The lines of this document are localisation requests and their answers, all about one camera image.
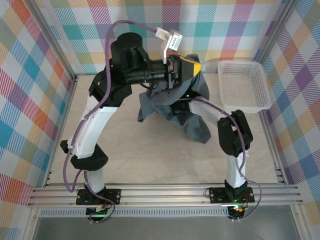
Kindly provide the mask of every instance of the plaid fabric backdrop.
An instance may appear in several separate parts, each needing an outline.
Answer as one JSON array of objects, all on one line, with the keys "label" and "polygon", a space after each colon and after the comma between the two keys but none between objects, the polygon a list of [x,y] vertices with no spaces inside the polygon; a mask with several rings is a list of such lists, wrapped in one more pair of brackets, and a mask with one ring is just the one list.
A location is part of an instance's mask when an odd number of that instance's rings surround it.
[{"label": "plaid fabric backdrop", "polygon": [[320,2],[300,0],[268,56],[267,112],[290,184],[320,236]]},{"label": "plaid fabric backdrop", "polygon": [[0,7],[0,240],[44,180],[72,81],[22,0]]},{"label": "plaid fabric backdrop", "polygon": [[[285,2],[286,0],[37,0],[74,71],[86,75],[96,74],[104,68],[106,32],[117,20],[133,20],[153,28],[180,31],[183,39],[178,53],[198,54],[202,62],[207,62],[205,71],[216,70],[210,67],[210,62],[253,59],[259,45],[263,47]],[[161,40],[154,33],[123,24],[115,29],[114,34],[117,37],[125,32],[140,34],[150,57],[160,58]]]}]

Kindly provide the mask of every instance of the white plastic basket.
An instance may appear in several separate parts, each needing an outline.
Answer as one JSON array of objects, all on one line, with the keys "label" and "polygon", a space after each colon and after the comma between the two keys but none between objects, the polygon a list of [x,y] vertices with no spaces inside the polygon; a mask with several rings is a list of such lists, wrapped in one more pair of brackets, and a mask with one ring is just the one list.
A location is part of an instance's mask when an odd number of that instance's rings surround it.
[{"label": "white plastic basket", "polygon": [[219,61],[218,77],[221,102],[228,112],[237,109],[257,113],[271,107],[264,68],[254,61]]}]

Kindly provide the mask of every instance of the white floor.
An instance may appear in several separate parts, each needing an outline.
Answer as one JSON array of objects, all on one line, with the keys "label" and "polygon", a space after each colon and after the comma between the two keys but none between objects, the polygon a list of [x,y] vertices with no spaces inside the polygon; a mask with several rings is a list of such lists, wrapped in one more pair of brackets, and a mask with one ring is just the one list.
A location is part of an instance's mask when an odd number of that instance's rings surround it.
[{"label": "white floor", "polygon": [[[81,76],[75,91],[62,140],[70,138],[86,106],[88,89],[94,76]],[[211,102],[220,105],[218,76],[204,74]],[[132,86],[127,97],[104,128],[99,146],[109,157],[103,168],[106,183],[223,183],[227,175],[226,155],[220,149],[218,131],[210,123],[207,144],[187,138],[183,127],[167,122],[157,114],[137,122],[140,108],[139,85]],[[259,183],[277,183],[272,160],[259,115],[246,114],[253,134],[246,164],[246,176]],[[59,148],[52,165],[50,183],[63,182],[66,155]],[[68,164],[68,181],[77,170]],[[81,175],[79,183],[84,182]]]}]

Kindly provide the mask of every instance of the gray cloth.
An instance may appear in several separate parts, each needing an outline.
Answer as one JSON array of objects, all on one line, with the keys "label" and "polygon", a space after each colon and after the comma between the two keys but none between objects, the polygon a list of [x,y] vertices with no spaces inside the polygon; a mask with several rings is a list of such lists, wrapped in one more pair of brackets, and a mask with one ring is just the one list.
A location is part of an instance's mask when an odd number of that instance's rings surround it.
[{"label": "gray cloth", "polygon": [[[186,58],[199,62],[196,54],[187,55]],[[211,133],[202,117],[189,110],[180,113],[173,111],[171,106],[189,88],[209,100],[209,89],[201,72],[172,89],[168,89],[167,83],[159,82],[155,89],[148,89],[139,95],[141,108],[137,118],[138,122],[143,122],[149,115],[156,112],[170,122],[185,126],[185,132],[189,138],[205,144],[210,139]]]}]

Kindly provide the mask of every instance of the white connector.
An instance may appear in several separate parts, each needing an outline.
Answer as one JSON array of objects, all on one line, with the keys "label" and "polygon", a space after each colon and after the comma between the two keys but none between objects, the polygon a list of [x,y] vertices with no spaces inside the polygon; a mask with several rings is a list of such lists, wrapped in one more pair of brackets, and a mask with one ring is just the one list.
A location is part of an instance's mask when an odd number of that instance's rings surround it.
[{"label": "white connector", "polygon": [[163,40],[160,53],[163,64],[166,64],[167,50],[170,49],[173,51],[177,51],[183,36],[180,32],[174,29],[171,29],[170,32],[168,32],[160,27],[157,27],[155,36]]}]

